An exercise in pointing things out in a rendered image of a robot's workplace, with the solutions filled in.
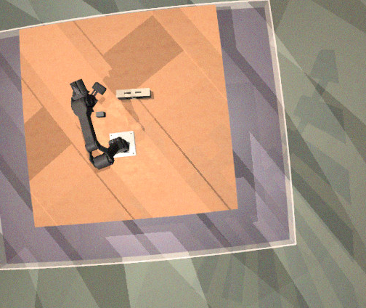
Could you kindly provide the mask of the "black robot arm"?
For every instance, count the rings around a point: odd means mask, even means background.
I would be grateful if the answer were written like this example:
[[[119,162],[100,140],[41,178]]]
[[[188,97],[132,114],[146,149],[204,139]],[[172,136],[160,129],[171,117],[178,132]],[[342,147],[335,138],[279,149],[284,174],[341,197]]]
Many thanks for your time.
[[[130,142],[127,142],[122,137],[116,137],[109,140],[109,147],[102,146],[97,140],[96,133],[92,124],[92,113],[94,112],[94,99],[89,96],[89,90],[86,88],[82,78],[70,83],[73,90],[71,97],[71,110],[79,118],[81,131],[85,139],[85,148],[89,154],[89,161],[98,168],[103,169],[114,164],[114,155],[119,153],[129,153]],[[96,157],[92,156],[92,151],[100,150],[103,154]]]

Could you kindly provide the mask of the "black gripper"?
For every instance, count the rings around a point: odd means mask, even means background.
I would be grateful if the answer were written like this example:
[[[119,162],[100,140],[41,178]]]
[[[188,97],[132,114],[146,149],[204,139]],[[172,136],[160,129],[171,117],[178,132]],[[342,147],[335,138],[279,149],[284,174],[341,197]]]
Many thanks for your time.
[[[99,82],[95,82],[92,85],[92,88],[93,88],[93,92],[91,94],[89,94],[89,93],[88,94],[90,97],[92,97],[94,99],[94,105],[95,105],[98,101],[96,98],[97,94],[99,93],[100,95],[103,95],[107,89],[103,85],[101,85],[101,83],[99,83]]]

